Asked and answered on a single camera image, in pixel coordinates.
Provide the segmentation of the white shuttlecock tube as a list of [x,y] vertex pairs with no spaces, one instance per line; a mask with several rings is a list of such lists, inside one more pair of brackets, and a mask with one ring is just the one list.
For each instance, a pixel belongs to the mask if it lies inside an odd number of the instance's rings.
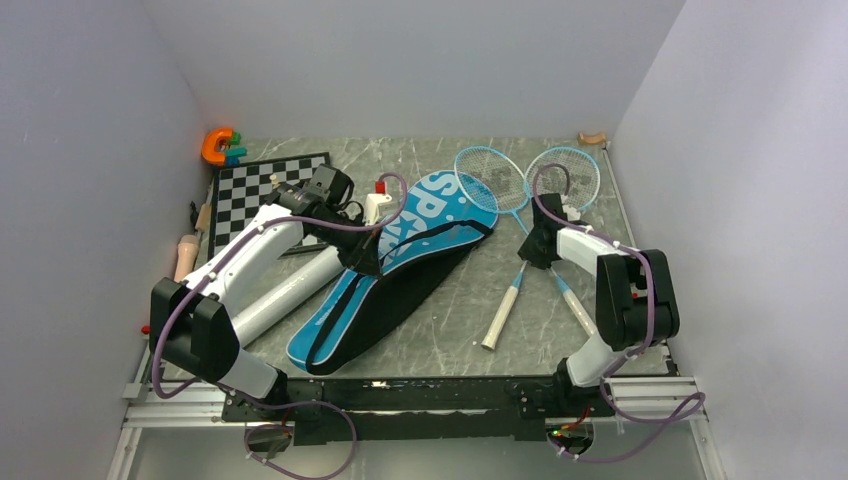
[[233,319],[242,347],[259,338],[344,270],[338,249],[327,247],[304,266],[259,297]]

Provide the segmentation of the blue racket cover bag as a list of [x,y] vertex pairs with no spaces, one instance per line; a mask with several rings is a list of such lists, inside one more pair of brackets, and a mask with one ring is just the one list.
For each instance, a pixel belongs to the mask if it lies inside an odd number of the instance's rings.
[[380,235],[382,277],[344,271],[291,337],[288,359],[313,375],[337,371],[407,320],[496,223],[495,213],[467,200],[453,171],[418,180]]

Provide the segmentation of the blue badminton racket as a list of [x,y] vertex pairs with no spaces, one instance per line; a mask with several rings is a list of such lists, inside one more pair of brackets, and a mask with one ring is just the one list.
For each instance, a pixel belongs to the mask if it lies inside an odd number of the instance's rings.
[[[553,147],[539,154],[527,169],[523,170],[525,177],[525,192],[529,197],[529,205],[532,196],[532,183],[535,175],[541,173],[541,169],[549,164],[554,164],[563,169],[552,167],[540,175],[536,185],[539,193],[560,192],[565,195],[566,205],[576,212],[582,212],[597,196],[600,188],[600,171],[595,160],[586,153],[572,147]],[[593,335],[596,331],[594,323],[588,319],[588,314],[570,287],[553,270],[548,269],[556,280],[558,288],[572,312],[578,318],[584,331]]]
[[[471,146],[461,150],[454,160],[454,174],[460,190],[478,208],[515,219],[524,234],[529,233],[520,211],[528,204],[523,171],[502,152],[487,146]],[[506,290],[490,324],[482,347],[493,351],[521,289],[524,271],[522,264]]]

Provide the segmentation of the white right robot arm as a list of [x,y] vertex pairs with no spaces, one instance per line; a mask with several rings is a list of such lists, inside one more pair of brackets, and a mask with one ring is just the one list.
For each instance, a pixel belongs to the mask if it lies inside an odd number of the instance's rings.
[[543,270],[557,261],[570,261],[595,279],[596,332],[564,360],[566,378],[550,391],[553,406],[564,415],[574,415],[588,404],[588,387],[679,332],[680,315],[665,253],[638,250],[584,222],[570,222],[556,193],[533,198],[533,228],[518,255]]

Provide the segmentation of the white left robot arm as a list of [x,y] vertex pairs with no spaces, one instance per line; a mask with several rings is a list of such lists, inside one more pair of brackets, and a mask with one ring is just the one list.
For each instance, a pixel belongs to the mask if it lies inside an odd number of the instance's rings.
[[289,401],[287,376],[241,346],[229,300],[307,236],[336,248],[345,268],[381,276],[378,237],[384,225],[347,216],[353,189],[348,175],[327,165],[298,185],[274,181],[254,218],[221,252],[180,281],[160,280],[151,293],[153,366],[168,362],[195,380],[248,398],[261,419],[279,417]]

